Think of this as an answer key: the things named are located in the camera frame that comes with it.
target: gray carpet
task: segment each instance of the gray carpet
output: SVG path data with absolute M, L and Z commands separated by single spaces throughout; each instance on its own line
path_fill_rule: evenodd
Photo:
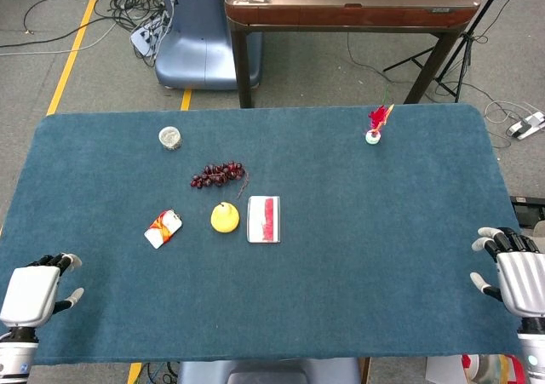
M 29 18 L 30 28 L 36 34 L 28 36 L 23 33 L 21 21 L 25 11 L 36 1 L 0 0 L 0 44 L 46 39 L 67 32 L 79 25 L 86 5 L 84 0 L 45 3 Z M 483 21 L 484 26 L 494 19 L 505 1 L 495 4 Z M 486 90 L 496 100 L 527 101 L 544 109 L 543 15 L 542 0 L 512 0 L 487 34 L 490 41 L 473 46 L 473 64 L 466 82 Z M 92 43 L 108 26 L 107 21 L 90 26 L 83 44 Z M 116 28 L 99 45 L 78 55 L 59 112 L 179 107 L 181 92 L 158 85 L 153 71 L 132 55 L 128 40 L 128 33 Z M 351 35 L 354 57 L 379 69 L 425 49 L 432 42 L 431 37 L 417 35 Z M 350 64 L 343 34 L 267 34 L 265 44 L 264 76 L 255 91 L 257 106 L 357 105 L 374 104 L 382 99 L 384 80 Z M 72 39 L 66 39 L 23 49 L 57 50 L 71 46 Z M 0 222 L 9 207 L 34 127 L 45 115 L 66 57 L 66 54 L 0 57 Z M 416 74 L 416 66 L 406 65 L 389 72 L 388 76 L 411 80 Z M 409 87 L 407 84 L 392 86 L 393 101 L 403 101 Z M 437 95 L 434 98 L 450 100 Z M 462 100 L 481 111 L 489 102 L 469 87 L 464 88 Z M 234 92 L 202 91 L 192 97 L 195 109 L 230 107 L 238 107 Z M 488 125 L 491 132 L 499 135 L 504 135 L 508 127 L 507 123 Z M 497 138 L 493 141 L 498 146 L 507 144 Z M 524 141 L 513 141 L 509 148 L 496 150 L 512 194 L 545 198 L 544 148 L 545 135 L 539 133 Z M 422 383 L 425 382 L 424 366 L 424 359 L 420 358 L 376 359 L 371 382 Z M 127 371 L 128 366 L 120 364 L 38 367 L 29 382 L 119 383 L 126 382 Z

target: small box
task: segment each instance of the small box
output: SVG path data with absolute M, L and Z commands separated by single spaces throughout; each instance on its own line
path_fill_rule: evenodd
M 147 228 L 144 236 L 153 248 L 158 249 L 161 245 L 166 244 L 176 231 L 181 228 L 181 218 L 169 209 L 161 213 L 160 216 Z
M 254 244 L 280 242 L 280 197 L 250 197 L 247 237 Z

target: tripod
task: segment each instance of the tripod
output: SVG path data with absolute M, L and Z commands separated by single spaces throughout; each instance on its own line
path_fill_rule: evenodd
M 464 76 L 466 74 L 466 71 L 468 70 L 468 66 L 471 66 L 471 49 L 472 49 L 472 46 L 473 46 L 475 29 L 477 28 L 480 21 L 483 19 L 486 12 L 491 7 L 491 5 L 492 5 L 492 3 L 494 1 L 496 1 L 496 0 L 487 0 L 486 1 L 485 5 L 480 10 L 480 12 L 477 15 L 477 17 L 475 18 L 475 20 L 473 21 L 473 24 L 471 24 L 471 26 L 469 27 L 469 29 L 467 31 L 465 31 L 465 32 L 463 32 L 461 34 L 462 41 L 460 42 L 460 44 L 458 45 L 458 47 L 456 48 L 456 50 L 454 51 L 452 56 L 449 58 L 449 60 L 446 62 L 445 67 L 443 68 L 443 71 L 439 74 L 438 77 L 435 77 L 433 79 L 435 82 L 437 82 L 437 84 L 441 88 L 446 90 L 450 95 L 454 96 L 454 98 L 455 98 L 454 102 L 455 103 L 457 103 L 460 100 L 460 92 L 462 91 L 462 81 L 463 81 L 463 78 L 464 78 Z M 458 77 L 458 85 L 456 86 L 456 89 L 453 90 L 453 89 L 449 88 L 446 84 L 443 83 L 443 78 L 445 77 L 445 75 L 449 71 L 450 67 L 454 63 L 454 60 L 456 59 L 456 57 L 460 54 L 460 52 L 462 52 L 462 49 L 464 49 L 463 59 L 462 59 L 462 67 L 460 69 L 460 76 Z M 383 71 L 387 72 L 387 71 L 389 71 L 389 70 L 391 70 L 391 69 L 393 69 L 395 67 L 401 66 L 401 65 L 403 65 L 403 64 L 405 64 L 407 62 L 411 62 L 411 61 L 422 69 L 423 68 L 422 63 L 420 63 L 420 61 L 418 61 L 417 58 L 422 56 L 423 54 L 427 54 L 427 53 L 431 52 L 432 50 L 433 50 L 433 48 L 423 50 L 422 52 L 419 52 L 418 54 L 412 55 L 410 58 L 407 58 L 405 60 L 401 60 L 400 62 L 396 63 L 395 65 L 391 65 L 391 66 L 387 67 Z

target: blue machine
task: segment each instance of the blue machine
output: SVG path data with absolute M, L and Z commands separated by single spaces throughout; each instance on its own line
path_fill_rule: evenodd
M 169 13 L 169 0 L 164 0 Z M 261 33 L 248 35 L 250 83 L 261 79 Z M 224 0 L 178 0 L 172 29 L 157 55 L 159 82 L 178 89 L 230 90 L 237 88 L 231 33 Z

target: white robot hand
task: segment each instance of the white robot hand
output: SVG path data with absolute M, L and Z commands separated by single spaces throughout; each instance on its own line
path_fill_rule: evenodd
M 81 265 L 74 254 L 58 254 L 14 270 L 0 311 L 0 320 L 9 328 L 0 336 L 0 384 L 26 383 L 38 346 L 36 328 L 46 324 L 51 315 L 74 307 L 83 295 L 83 288 L 79 288 L 65 300 L 56 301 L 64 271 Z
M 518 330 L 532 384 L 545 383 L 545 254 L 534 241 L 510 228 L 480 228 L 472 249 L 485 249 L 496 263 L 500 288 L 476 272 L 470 277 L 485 295 L 502 301 L 522 318 Z

